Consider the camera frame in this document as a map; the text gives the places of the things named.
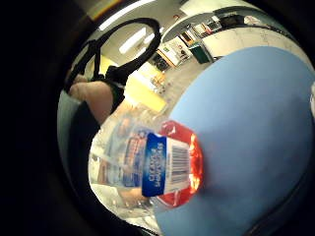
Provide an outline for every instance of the hand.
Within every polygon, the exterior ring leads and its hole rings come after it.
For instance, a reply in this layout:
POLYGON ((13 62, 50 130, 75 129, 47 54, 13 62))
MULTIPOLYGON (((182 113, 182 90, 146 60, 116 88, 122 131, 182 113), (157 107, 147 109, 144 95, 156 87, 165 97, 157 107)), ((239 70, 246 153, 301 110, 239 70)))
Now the hand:
POLYGON ((110 87, 103 82, 89 82, 78 75, 70 87, 69 94, 81 101, 86 101, 94 118, 101 125, 111 112, 113 96, 110 87))

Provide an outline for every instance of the blue fabric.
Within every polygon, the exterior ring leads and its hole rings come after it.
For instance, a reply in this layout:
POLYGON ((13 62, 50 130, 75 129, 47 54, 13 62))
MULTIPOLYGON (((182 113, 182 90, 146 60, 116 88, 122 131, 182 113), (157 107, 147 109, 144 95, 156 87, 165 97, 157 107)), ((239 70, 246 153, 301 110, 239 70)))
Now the blue fabric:
POLYGON ((198 135, 204 182, 188 204, 157 215, 164 235, 242 235, 285 199, 311 156, 313 81, 275 47, 234 52, 199 76, 171 118, 198 135))

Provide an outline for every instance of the black bag strap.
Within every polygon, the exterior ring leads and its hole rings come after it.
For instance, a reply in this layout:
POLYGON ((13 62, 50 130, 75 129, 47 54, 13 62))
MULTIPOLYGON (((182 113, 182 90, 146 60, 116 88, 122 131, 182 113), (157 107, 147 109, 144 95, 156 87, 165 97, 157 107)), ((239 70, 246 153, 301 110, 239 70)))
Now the black bag strap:
POLYGON ((118 83, 120 85, 125 86, 126 78, 133 73, 135 70, 139 69, 147 60, 150 59, 150 57, 156 52, 158 49, 161 35, 159 33, 159 23, 158 21, 151 19, 151 18, 138 18, 133 19, 124 23, 119 24, 118 26, 110 29, 105 34, 103 34, 99 39, 94 39, 87 44, 89 45, 89 48, 85 55, 81 58, 81 60, 75 65, 74 69, 72 70, 71 74, 69 75, 64 89, 66 92, 69 91, 72 83, 74 82, 75 78, 80 74, 81 72, 85 71, 85 68, 88 64, 88 62, 91 60, 93 56, 95 56, 94 59, 94 77, 92 78, 92 81, 96 81, 99 77, 99 63, 100 63, 100 48, 103 44, 107 42, 107 40, 111 37, 111 35, 119 30, 122 27, 125 27, 130 24, 145 24, 153 29, 155 37, 151 41, 150 45, 148 46, 147 50, 141 54, 138 58, 120 66, 120 67, 109 67, 110 69, 107 71, 105 75, 105 80, 112 81, 114 83, 118 83))

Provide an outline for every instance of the water bottle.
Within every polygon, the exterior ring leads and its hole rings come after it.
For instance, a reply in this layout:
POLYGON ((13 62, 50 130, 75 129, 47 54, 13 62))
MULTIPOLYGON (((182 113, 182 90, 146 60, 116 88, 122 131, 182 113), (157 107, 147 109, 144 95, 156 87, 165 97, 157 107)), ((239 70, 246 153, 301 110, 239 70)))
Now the water bottle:
POLYGON ((196 134, 176 121, 109 117, 91 147, 90 183, 119 217, 145 217, 186 204, 201 184, 202 160, 196 134))

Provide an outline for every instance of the fluorescent light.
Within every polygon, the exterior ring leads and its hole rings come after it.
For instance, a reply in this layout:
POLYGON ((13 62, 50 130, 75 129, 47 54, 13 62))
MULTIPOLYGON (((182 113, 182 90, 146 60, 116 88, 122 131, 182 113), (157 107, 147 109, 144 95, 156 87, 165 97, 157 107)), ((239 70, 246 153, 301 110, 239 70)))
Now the fluorescent light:
POLYGON ((143 54, 145 51, 147 50, 146 47, 143 47, 138 53, 137 55, 134 57, 134 59, 136 59, 137 57, 139 57, 141 54, 143 54))
MULTIPOLYGON (((163 30, 164 30, 164 28, 160 28, 159 29, 159 32, 163 32, 163 30)), ((154 37, 155 37, 155 34, 154 33, 151 33, 149 36, 147 36, 146 38, 145 38, 145 43, 148 43, 148 42, 150 42, 152 39, 154 39, 154 37)))
POLYGON ((154 39, 154 37, 155 37, 155 34, 154 33, 151 33, 149 36, 147 36, 146 38, 145 38, 145 43, 148 43, 148 42, 150 42, 152 39, 154 39))
POLYGON ((122 54, 125 54, 133 45, 136 44, 137 41, 139 41, 145 35, 146 35, 146 28, 140 29, 131 37, 129 37, 127 41, 125 41, 124 44, 121 45, 121 47, 119 47, 119 51, 122 54))
POLYGON ((133 4, 130 4, 128 7, 125 7, 124 9, 121 9, 119 12, 116 14, 112 15, 110 18, 108 18, 106 21, 104 21, 100 26, 100 30, 105 30, 107 27, 109 27, 113 22, 117 21, 117 19, 121 18, 125 14, 129 13, 130 11, 145 5, 147 3, 154 2, 156 0, 140 0, 138 2, 135 2, 133 4))

